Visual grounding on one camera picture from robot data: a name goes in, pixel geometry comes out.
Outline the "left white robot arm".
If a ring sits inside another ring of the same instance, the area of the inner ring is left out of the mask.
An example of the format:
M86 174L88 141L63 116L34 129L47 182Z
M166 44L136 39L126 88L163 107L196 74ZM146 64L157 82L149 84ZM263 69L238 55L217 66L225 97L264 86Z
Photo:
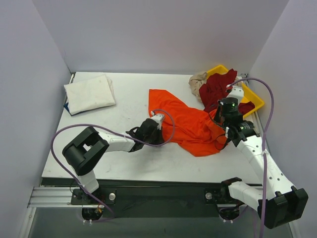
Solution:
M85 188L82 197L87 203L95 204L100 199L99 183L93 169L103 154L115 151L135 152L142 149L144 143L164 143L163 120L164 115L157 114L147 118L140 127L125 132L123 136L98 132L89 126L64 147L62 154Z

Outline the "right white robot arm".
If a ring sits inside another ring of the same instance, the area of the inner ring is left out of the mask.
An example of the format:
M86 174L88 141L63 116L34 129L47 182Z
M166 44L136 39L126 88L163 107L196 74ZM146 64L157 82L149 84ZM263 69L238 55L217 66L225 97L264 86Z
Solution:
M214 120L225 131L228 142L244 155L262 181L262 190L230 178L221 183L219 196L224 202L238 200L257 211L264 226L273 229L301 218L308 194L283 174L271 155L262 148L263 139L251 121L238 111L238 99L219 100Z

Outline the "orange t shirt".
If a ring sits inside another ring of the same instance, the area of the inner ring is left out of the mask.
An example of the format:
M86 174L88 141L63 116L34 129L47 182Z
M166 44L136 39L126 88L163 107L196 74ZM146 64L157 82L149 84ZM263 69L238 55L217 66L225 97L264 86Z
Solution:
M191 108L167 90L150 89L148 111L161 109L165 115L162 135L165 141L177 143L195 157L220 152L226 145L224 130L211 118L216 110L207 113Z

